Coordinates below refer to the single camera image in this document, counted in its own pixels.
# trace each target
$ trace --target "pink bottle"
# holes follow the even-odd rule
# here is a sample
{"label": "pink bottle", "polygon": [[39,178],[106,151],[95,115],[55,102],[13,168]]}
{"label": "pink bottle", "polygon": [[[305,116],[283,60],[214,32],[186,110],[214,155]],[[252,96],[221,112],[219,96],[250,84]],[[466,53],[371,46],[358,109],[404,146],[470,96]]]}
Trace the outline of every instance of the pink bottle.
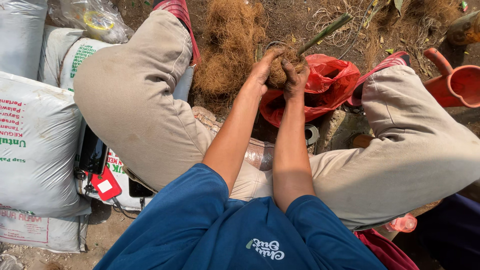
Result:
{"label": "pink bottle", "polygon": [[410,233],[417,227],[417,219],[410,213],[404,217],[396,218],[390,223],[383,225],[389,232],[399,231],[404,233]]}

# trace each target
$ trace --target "hand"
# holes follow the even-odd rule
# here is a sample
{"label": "hand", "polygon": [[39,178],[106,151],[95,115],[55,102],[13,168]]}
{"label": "hand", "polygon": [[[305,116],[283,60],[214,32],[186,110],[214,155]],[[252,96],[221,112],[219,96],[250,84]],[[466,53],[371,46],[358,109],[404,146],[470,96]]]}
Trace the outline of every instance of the hand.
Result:
{"label": "hand", "polygon": [[310,68],[305,65],[300,73],[295,71],[295,67],[287,60],[282,59],[282,68],[287,75],[287,82],[283,88],[283,97],[286,101],[291,98],[302,98],[307,84],[308,75],[310,75]]}
{"label": "hand", "polygon": [[284,51],[284,48],[269,50],[259,62],[254,63],[245,85],[260,87],[260,95],[263,96],[267,92],[265,82],[270,75],[272,62],[275,58],[282,55]]}

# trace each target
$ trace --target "khaki trousers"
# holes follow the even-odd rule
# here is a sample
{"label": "khaki trousers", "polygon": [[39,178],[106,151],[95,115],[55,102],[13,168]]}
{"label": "khaki trousers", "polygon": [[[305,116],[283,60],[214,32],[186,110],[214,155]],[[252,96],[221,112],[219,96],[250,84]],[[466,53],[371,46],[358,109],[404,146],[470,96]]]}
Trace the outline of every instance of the khaki trousers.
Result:
{"label": "khaki trousers", "polygon": [[[188,32],[159,10],[127,44],[85,59],[74,79],[75,102],[91,129],[156,190],[201,162],[214,138],[186,102],[172,98],[191,56]],[[370,146],[310,159],[317,196],[349,229],[385,223],[480,179],[480,140],[411,68],[370,76],[362,104],[376,136]],[[231,198],[272,195],[272,172],[244,162]]]}

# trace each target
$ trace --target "red power bank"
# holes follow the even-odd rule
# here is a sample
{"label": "red power bank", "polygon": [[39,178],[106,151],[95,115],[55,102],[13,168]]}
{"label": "red power bank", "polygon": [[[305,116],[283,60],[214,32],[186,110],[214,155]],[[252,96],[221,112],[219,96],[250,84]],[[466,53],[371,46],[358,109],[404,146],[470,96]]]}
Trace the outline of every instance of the red power bank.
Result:
{"label": "red power bank", "polygon": [[93,174],[91,182],[95,190],[98,191],[100,199],[104,201],[121,193],[117,180],[115,180],[115,177],[113,177],[112,172],[106,165],[102,175]]}

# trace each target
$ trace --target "watering can handle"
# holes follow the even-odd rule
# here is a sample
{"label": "watering can handle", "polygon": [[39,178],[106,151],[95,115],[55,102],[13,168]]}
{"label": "watering can handle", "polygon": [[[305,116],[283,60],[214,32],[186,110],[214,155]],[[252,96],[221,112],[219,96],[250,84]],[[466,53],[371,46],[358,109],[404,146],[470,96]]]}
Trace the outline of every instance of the watering can handle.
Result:
{"label": "watering can handle", "polygon": [[442,76],[448,76],[453,73],[453,68],[450,63],[445,59],[445,57],[436,49],[430,48],[423,51],[423,55],[425,55],[430,61],[432,61],[435,66],[437,66],[440,74]]}

